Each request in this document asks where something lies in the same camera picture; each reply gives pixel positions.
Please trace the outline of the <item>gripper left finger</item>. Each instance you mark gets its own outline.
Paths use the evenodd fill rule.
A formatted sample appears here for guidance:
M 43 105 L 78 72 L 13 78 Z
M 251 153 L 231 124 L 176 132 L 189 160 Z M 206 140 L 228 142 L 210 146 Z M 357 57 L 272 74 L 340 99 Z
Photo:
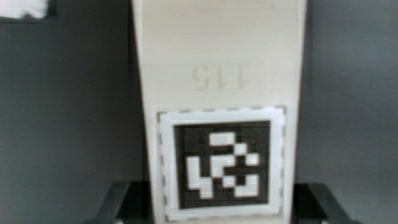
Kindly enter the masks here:
M 153 224 L 148 181 L 112 183 L 98 213 L 82 224 Z

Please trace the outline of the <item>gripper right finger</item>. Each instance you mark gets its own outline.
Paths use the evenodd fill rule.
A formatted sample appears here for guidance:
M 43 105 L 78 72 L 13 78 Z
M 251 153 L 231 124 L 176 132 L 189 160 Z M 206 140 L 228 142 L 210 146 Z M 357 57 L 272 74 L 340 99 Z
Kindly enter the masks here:
M 292 224 L 363 224 L 350 218 L 324 183 L 295 184 Z

